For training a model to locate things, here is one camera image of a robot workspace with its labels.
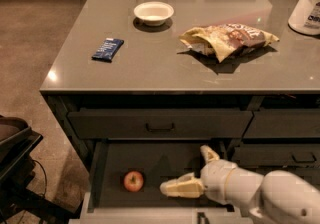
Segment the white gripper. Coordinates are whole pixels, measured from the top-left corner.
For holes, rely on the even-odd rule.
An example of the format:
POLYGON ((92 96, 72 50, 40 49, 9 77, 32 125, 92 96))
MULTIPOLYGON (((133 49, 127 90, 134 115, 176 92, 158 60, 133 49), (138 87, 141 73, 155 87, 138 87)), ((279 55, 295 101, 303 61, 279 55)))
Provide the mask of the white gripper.
POLYGON ((202 145, 200 152, 206 165, 200 178, 187 173, 160 185, 160 191, 167 197, 199 198, 205 196, 222 205, 231 204, 245 213, 259 208, 260 187, 264 176, 237 164, 219 160, 220 156, 208 145, 202 145))

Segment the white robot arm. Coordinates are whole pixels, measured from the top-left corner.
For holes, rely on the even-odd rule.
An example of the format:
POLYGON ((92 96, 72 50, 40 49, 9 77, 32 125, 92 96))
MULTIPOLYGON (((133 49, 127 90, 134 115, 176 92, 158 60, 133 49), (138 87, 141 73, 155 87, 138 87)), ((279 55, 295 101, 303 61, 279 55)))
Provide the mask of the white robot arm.
POLYGON ((320 224, 320 191, 302 178, 276 170, 266 175, 223 160, 207 145, 200 147, 205 166, 200 176, 187 173, 160 185, 167 197, 202 195, 247 213, 254 224, 320 224))

